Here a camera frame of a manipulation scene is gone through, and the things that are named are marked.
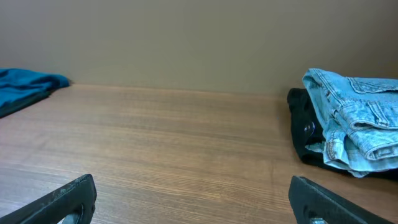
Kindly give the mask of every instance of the blue cloth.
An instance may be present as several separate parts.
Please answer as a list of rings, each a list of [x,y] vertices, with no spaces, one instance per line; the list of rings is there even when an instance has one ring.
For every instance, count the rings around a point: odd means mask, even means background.
[[[398,168],[398,80],[348,78],[312,68],[303,82],[326,139],[308,149],[356,177]]]
[[[69,86],[61,75],[23,69],[0,69],[0,118],[49,96],[52,90]]]

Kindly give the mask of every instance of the belt loop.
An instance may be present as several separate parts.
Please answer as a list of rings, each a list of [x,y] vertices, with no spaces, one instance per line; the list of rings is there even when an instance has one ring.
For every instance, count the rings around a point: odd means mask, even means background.
[[[384,115],[383,111],[381,110],[379,104],[374,101],[367,102],[368,106],[371,108],[374,115],[377,117],[376,124],[384,127],[389,126],[389,122]]]

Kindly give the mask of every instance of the clothing pile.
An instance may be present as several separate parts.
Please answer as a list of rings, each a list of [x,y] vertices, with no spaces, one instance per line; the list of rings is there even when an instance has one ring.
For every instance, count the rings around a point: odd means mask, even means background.
[[[307,164],[398,180],[398,80],[349,78],[316,68],[291,89],[292,139]]]
[[[0,69],[0,118],[50,96],[56,89],[68,87],[61,75],[24,69]]]

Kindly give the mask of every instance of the black garment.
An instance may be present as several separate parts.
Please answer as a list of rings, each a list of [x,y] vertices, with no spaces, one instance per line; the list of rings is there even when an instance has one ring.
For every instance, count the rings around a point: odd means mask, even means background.
[[[313,108],[310,95],[306,89],[293,88],[287,95],[287,103],[292,114],[292,139],[293,146],[300,160],[308,165],[331,170],[340,174],[350,175],[347,170],[341,170],[323,163],[323,154],[305,148],[306,145],[325,141],[323,129],[318,121]],[[385,172],[373,172],[366,177],[398,180],[398,169]]]

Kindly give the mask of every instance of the denim pocket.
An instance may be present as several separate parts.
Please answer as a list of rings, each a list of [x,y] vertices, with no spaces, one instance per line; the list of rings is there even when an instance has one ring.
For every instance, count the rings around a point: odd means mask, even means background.
[[[398,80],[385,78],[348,78],[356,93],[398,92]]]

